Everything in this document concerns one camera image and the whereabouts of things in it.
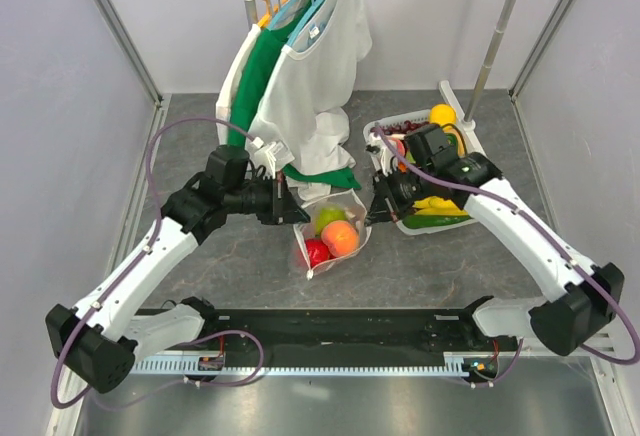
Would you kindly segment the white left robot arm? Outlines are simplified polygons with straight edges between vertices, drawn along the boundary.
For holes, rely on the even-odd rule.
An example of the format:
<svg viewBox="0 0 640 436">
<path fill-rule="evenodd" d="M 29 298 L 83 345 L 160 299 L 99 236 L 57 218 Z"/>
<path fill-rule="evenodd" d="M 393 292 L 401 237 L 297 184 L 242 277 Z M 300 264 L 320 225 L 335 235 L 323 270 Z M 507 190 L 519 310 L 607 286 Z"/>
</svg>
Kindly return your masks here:
<svg viewBox="0 0 640 436">
<path fill-rule="evenodd" d="M 59 367 L 101 393 L 115 389 L 134 364 L 183 343 L 208 349 L 219 338 L 213 308 L 188 298 L 143 322 L 133 318 L 168 273 L 193 253 L 228 216 L 253 215 L 263 225 L 307 223 L 284 176 L 259 173 L 246 150 L 216 148 L 204 170 L 171 194 L 139 245 L 73 307 L 55 305 L 45 325 Z"/>
</svg>

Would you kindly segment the yellow lemon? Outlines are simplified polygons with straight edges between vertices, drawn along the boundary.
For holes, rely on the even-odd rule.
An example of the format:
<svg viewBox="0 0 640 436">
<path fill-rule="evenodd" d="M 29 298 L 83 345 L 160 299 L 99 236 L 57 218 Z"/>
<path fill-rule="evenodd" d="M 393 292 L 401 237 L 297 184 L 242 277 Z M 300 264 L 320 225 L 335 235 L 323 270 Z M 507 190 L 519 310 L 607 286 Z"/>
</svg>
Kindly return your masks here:
<svg viewBox="0 0 640 436">
<path fill-rule="evenodd" d="M 437 104 L 429 112 L 429 122 L 439 126 L 456 124 L 457 115 L 455 110 L 447 104 Z"/>
</svg>

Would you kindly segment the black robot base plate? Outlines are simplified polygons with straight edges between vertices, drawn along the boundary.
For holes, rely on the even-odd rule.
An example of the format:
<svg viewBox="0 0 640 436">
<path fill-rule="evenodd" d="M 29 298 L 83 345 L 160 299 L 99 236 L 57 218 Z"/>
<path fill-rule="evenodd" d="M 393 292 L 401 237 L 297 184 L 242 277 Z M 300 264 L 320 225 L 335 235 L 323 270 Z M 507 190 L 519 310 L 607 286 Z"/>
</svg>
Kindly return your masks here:
<svg viewBox="0 0 640 436">
<path fill-rule="evenodd" d="M 513 337 L 489 337 L 472 303 L 454 309 L 210 309 L 195 343 L 183 350 L 221 350 L 253 366 L 275 363 L 418 363 L 448 353 L 493 355 L 516 350 Z"/>
</svg>

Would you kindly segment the peach with green leaf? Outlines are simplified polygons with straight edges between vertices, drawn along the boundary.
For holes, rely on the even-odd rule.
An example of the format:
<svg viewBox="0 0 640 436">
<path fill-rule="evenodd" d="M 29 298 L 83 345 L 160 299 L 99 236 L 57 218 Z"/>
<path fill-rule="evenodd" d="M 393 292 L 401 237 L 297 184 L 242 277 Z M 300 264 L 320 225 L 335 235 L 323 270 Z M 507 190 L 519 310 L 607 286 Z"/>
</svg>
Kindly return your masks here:
<svg viewBox="0 0 640 436">
<path fill-rule="evenodd" d="M 359 234 L 347 221 L 335 221 L 329 224 L 320 236 L 335 258 L 348 256 L 359 247 Z"/>
</svg>

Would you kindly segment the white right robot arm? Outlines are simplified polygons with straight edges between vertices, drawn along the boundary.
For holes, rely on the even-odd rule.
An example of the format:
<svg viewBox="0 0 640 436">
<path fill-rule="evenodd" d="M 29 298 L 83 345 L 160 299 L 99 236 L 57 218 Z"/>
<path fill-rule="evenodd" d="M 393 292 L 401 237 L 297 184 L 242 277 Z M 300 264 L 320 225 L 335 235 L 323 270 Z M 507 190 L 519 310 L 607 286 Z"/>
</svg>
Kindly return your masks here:
<svg viewBox="0 0 640 436">
<path fill-rule="evenodd" d="M 465 347 L 481 349 L 497 336 L 536 337 L 551 352 L 568 356 L 615 318 L 622 272 L 612 263 L 596 265 L 555 234 L 483 153 L 459 155 L 436 124 L 410 132 L 403 142 L 406 155 L 380 126 L 367 138 L 368 152 L 389 161 L 373 177 L 370 222 L 398 222 L 418 201 L 442 197 L 489 230 L 542 294 L 539 299 L 489 298 L 480 303 L 458 324 Z"/>
</svg>

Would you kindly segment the red apple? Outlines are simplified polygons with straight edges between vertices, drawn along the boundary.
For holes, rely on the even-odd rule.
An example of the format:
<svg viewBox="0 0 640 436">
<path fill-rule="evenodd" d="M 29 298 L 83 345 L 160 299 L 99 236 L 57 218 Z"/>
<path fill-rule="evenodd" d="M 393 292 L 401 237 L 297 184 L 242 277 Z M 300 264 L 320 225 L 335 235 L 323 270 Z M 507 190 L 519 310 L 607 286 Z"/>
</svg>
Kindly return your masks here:
<svg viewBox="0 0 640 436">
<path fill-rule="evenodd" d="M 315 268 L 319 264 L 332 259 L 328 246 L 319 238 L 306 239 L 304 241 L 309 266 Z"/>
</svg>

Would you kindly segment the green lime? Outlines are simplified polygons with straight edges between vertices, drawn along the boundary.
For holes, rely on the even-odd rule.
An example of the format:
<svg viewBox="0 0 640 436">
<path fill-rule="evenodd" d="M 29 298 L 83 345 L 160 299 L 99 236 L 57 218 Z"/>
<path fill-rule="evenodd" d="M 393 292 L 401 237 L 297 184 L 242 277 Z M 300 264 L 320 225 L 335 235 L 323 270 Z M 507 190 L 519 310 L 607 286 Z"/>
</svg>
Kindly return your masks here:
<svg viewBox="0 0 640 436">
<path fill-rule="evenodd" d="M 316 235 L 320 235 L 324 228 L 335 221 L 347 221 L 348 217 L 344 209 L 339 206 L 324 206 L 320 208 L 313 218 Z"/>
</svg>

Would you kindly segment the clear zip top bag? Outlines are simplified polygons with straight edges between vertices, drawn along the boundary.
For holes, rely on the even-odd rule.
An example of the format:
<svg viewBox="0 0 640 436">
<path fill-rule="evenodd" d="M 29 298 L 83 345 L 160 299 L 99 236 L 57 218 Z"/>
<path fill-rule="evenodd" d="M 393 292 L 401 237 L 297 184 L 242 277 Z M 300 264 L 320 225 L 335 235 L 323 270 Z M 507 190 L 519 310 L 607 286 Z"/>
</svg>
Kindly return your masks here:
<svg viewBox="0 0 640 436">
<path fill-rule="evenodd" d="M 302 208 L 310 221 L 293 226 L 290 267 L 307 280 L 355 257 L 368 243 L 368 211 L 354 190 L 305 202 Z"/>
</svg>

